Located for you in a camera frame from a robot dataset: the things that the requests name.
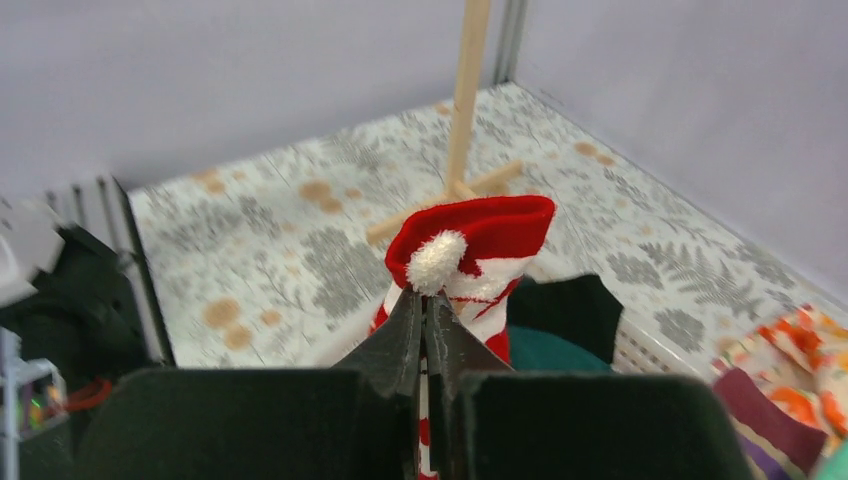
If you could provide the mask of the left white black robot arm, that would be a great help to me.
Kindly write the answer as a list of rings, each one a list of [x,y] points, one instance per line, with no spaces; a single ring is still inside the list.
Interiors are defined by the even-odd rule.
[[[139,257],[46,205],[1,203],[1,475],[68,479],[126,375],[171,360]]]

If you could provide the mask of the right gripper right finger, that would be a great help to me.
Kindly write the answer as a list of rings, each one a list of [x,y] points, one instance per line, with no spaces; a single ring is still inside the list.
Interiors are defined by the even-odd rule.
[[[444,295],[423,299],[423,341],[427,358],[430,466],[441,479],[467,477],[467,449],[461,415],[454,403],[467,372],[510,371],[459,321]]]

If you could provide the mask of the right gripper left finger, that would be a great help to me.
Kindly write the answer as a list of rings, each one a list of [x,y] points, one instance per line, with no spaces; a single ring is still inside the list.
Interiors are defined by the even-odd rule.
[[[418,477],[422,298],[401,293],[387,320],[332,365],[355,374],[350,440],[355,479]]]

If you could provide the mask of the red white striped sock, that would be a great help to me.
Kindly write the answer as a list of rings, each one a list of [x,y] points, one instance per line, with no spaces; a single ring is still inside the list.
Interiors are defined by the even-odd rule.
[[[411,215],[391,241],[391,283],[370,322],[374,335],[403,290],[446,295],[459,323],[503,364],[511,362],[508,297],[543,246],[556,211],[541,195],[436,205]]]

